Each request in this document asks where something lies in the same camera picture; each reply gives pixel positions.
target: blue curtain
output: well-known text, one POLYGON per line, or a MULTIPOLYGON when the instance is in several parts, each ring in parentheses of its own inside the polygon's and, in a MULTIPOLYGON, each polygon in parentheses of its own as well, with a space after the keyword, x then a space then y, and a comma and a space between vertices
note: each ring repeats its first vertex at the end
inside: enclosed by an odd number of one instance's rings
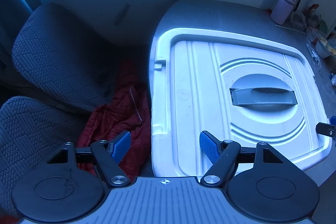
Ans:
POLYGON ((39 5, 40 0, 0 0, 0 84, 15 85, 11 49, 23 24, 39 5))

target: gray handle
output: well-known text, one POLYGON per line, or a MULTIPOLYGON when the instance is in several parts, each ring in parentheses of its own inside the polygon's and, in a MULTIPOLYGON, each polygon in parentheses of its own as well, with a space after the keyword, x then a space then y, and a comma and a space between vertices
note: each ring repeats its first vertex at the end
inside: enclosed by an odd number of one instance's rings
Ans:
POLYGON ((297 105, 294 91, 278 88, 230 89, 234 106, 297 105))

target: metal pivot bolt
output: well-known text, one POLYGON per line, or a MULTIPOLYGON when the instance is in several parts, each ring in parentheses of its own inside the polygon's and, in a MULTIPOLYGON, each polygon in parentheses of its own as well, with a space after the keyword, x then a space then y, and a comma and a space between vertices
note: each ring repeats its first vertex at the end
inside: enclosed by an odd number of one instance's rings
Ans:
POLYGON ((127 178, 125 176, 114 176, 111 178, 111 182, 113 184, 123 184, 127 181, 127 178))
POLYGON ((214 184, 214 183, 217 183, 219 182, 221 179, 218 177, 218 176, 215 176, 215 175, 208 175, 206 177, 204 177, 204 181, 206 183, 209 183, 209 184, 214 184))

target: white plastic lid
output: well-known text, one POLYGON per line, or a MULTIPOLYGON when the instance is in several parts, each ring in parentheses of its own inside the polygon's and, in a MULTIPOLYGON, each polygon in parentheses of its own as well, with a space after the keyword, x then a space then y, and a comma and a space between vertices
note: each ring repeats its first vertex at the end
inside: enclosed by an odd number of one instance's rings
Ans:
MULTIPOLYGON (((197 176, 211 167, 199 133, 255 147, 265 141, 306 170, 326 158, 331 138, 315 125, 328 122, 314 74, 296 49, 246 35, 178 28, 158 40, 152 98, 152 163, 156 176, 197 176), (255 93, 279 90, 273 104, 255 93)), ((237 172, 251 168, 240 165, 237 172)))

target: chair backrest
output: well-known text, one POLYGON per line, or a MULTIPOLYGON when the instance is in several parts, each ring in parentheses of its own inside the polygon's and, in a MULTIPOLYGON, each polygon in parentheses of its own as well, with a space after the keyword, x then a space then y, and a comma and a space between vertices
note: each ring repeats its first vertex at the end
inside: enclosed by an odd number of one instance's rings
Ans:
POLYGON ((113 48, 70 11, 38 7, 22 27, 12 60, 18 72, 52 98, 85 111, 110 102, 113 48))
POLYGON ((0 109, 0 206, 15 215, 15 182, 62 143, 76 143, 86 120, 38 100, 16 96, 0 109))

